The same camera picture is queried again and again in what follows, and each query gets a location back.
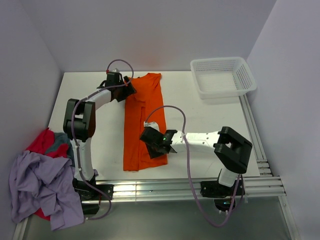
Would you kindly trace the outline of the orange t shirt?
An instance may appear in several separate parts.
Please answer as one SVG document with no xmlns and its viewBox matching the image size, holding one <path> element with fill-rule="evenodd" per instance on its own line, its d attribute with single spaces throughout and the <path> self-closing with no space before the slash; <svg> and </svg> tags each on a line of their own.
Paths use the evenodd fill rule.
<svg viewBox="0 0 320 240">
<path fill-rule="evenodd" d="M 162 75 L 148 73 L 134 78 L 136 93 L 125 100 L 123 170 L 134 171 L 160 167 L 168 164 L 166 155 L 150 158 L 147 146 L 140 140 L 144 122 L 153 110 L 164 105 L 161 89 Z"/>
</svg>

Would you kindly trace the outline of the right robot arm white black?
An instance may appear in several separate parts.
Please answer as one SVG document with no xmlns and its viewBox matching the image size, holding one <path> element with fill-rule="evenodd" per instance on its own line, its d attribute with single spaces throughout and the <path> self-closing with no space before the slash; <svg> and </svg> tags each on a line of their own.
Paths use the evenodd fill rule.
<svg viewBox="0 0 320 240">
<path fill-rule="evenodd" d="M 145 143 L 150 158 L 184 151 L 217 156 L 223 165 L 216 183 L 217 191 L 229 194 L 239 175 L 247 172 L 253 145 L 234 129 L 223 126 L 220 131 L 183 133 L 169 129 L 164 134 L 147 126 L 139 138 Z"/>
</svg>

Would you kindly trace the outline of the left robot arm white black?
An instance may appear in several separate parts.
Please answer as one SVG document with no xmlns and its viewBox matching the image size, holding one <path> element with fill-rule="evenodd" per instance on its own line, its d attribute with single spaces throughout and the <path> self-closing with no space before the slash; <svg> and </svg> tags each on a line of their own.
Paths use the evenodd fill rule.
<svg viewBox="0 0 320 240">
<path fill-rule="evenodd" d="M 74 178 L 78 181 L 89 182 L 96 175 L 91 154 L 91 141 L 96 131 L 96 111 L 113 100 L 122 102 L 135 94 L 137 91 L 132 80 L 132 76 L 123 76 L 120 72 L 109 71 L 96 91 L 83 99 L 71 98 L 67 101 L 63 131 L 72 144 Z"/>
</svg>

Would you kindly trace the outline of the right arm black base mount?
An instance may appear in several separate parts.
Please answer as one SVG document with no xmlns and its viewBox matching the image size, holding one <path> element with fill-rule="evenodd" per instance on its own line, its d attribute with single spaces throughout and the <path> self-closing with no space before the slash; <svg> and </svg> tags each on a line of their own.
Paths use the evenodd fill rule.
<svg viewBox="0 0 320 240">
<path fill-rule="evenodd" d="M 215 207 L 222 212 L 228 211 L 231 206 L 233 194 L 236 186 L 234 182 L 232 187 L 227 187 L 218 183 L 217 180 L 201 181 L 200 194 L 204 198 L 212 198 Z"/>
</svg>

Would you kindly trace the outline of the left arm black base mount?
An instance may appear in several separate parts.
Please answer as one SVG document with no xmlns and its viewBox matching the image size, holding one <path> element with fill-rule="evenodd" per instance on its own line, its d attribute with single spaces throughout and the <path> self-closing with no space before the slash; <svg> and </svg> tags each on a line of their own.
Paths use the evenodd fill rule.
<svg viewBox="0 0 320 240">
<path fill-rule="evenodd" d="M 89 215 L 95 215 L 100 209 L 102 200 L 112 200 L 114 193 L 113 184 L 97 184 L 95 177 L 89 180 L 88 183 L 103 192 L 106 196 L 92 189 L 82 180 L 77 180 L 76 178 L 74 178 L 72 181 L 72 185 L 74 187 L 74 190 L 80 196 L 81 207 L 85 217 L 88 217 Z"/>
</svg>

